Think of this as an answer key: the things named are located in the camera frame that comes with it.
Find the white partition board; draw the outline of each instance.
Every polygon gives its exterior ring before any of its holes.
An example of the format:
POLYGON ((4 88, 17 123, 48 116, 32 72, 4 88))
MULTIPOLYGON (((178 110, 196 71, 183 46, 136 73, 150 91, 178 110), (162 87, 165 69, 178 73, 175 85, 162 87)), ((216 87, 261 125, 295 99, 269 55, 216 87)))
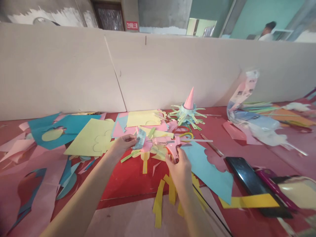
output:
POLYGON ((100 29, 0 23, 0 120, 126 111, 100 29))
POLYGON ((128 111, 170 108, 194 86, 198 107, 226 106, 241 70, 258 68, 249 101, 291 101, 316 86, 316 45, 105 31, 128 111))

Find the black phone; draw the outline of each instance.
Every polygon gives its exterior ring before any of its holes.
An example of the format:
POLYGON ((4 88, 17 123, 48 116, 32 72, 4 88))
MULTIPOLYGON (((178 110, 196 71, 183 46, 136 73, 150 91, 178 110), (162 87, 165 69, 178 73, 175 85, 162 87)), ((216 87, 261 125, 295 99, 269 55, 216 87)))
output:
POLYGON ((226 161, 243 184, 250 195, 269 193, 280 207, 259 208, 265 217, 293 218, 283 202, 269 189, 269 187, 256 175, 252 167, 242 157, 226 157, 226 161))

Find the pink glue gun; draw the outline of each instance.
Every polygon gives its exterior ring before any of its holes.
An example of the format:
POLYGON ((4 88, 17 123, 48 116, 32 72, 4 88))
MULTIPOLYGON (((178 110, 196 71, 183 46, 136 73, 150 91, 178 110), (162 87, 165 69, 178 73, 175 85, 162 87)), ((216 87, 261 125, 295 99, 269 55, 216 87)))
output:
POLYGON ((174 140, 171 137, 154 137, 152 140, 153 145, 164 145, 168 149, 168 153, 171 154, 172 159, 175 163, 179 161, 179 155, 177 151, 177 146, 181 144, 180 137, 175 136, 174 140))

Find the hand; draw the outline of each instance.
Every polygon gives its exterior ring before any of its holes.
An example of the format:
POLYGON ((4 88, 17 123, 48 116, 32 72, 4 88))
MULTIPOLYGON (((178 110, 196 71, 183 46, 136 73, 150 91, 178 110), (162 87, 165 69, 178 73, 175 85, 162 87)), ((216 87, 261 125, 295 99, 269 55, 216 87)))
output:
POLYGON ((135 146, 137 141, 136 137, 131 134, 124 135, 115 140, 106 154, 120 159, 129 148, 135 146))
POLYGON ((179 162, 177 164, 171 161, 169 155, 166 154, 166 163, 172 176, 173 183, 177 191, 192 191, 192 175, 191 163, 185 153, 180 147, 177 147, 179 154, 179 162))

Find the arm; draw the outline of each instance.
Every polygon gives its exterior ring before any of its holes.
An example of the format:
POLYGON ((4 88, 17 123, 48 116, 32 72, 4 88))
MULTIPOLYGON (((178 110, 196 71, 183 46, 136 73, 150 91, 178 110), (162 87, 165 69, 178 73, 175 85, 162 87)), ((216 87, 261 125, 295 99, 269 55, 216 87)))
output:
POLYGON ((136 144, 135 138, 125 135, 115 141, 40 237, 84 236, 115 165, 136 144))
POLYGON ((200 206, 198 197, 193 191, 191 163, 184 150, 179 147, 177 150, 179 153, 179 162, 174 164, 169 157, 166 156, 166 163, 169 167, 172 180, 184 210, 184 218, 187 222, 190 236, 216 236, 206 219, 206 215, 200 206))

